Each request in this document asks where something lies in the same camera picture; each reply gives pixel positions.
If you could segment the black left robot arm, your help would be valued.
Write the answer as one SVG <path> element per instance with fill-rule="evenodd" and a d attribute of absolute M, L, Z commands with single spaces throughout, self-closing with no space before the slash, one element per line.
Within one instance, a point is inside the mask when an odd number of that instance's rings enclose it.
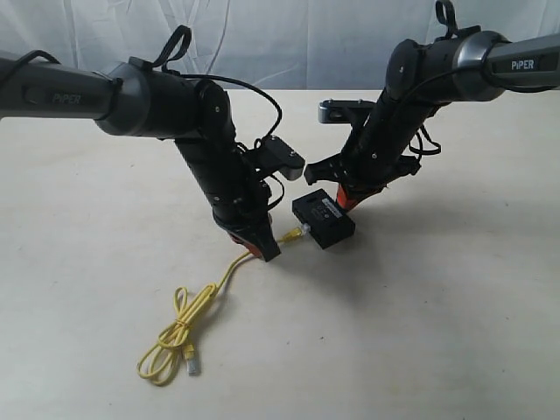
<path fill-rule="evenodd" d="M 1 54 L 1 116 L 88 119 L 112 136 L 171 139 L 237 243 L 268 262 L 279 255 L 268 168 L 236 140 L 228 93 L 210 80 L 155 71 L 139 60 L 108 73 L 61 65 L 35 50 Z"/>

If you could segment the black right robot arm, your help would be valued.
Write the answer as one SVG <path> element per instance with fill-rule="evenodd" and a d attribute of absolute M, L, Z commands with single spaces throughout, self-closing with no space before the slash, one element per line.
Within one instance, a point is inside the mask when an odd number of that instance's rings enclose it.
<path fill-rule="evenodd" d="M 376 101 L 324 100 L 318 119 L 351 126 L 341 151 L 308 164 L 304 178 L 338 184 L 346 210 L 416 174 L 427 150 L 405 150 L 413 138 L 430 137 L 425 121 L 453 102 L 490 102 L 506 91 L 540 93 L 559 86 L 556 34 L 510 42 L 495 31 L 420 45 L 406 39 L 393 51 L 385 87 Z"/>

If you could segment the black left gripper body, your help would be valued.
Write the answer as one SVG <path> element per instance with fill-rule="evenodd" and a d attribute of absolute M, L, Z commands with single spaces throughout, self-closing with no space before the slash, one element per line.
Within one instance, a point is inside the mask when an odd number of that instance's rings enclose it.
<path fill-rule="evenodd" d="M 255 218 L 240 222 L 225 222 L 215 214 L 213 219 L 228 235 L 232 234 L 255 244 L 262 252 L 260 259 L 265 262 L 280 255 L 280 248 L 273 235 L 268 213 L 259 214 Z"/>

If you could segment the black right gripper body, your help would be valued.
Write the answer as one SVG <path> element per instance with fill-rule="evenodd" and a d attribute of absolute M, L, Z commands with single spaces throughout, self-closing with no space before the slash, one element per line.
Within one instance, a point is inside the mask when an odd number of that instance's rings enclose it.
<path fill-rule="evenodd" d="M 304 179 L 308 185 L 319 181 L 338 183 L 358 190 L 383 188 L 402 177 L 416 175 L 421 161 L 414 156 L 366 152 L 351 158 L 342 153 L 308 164 Z"/>

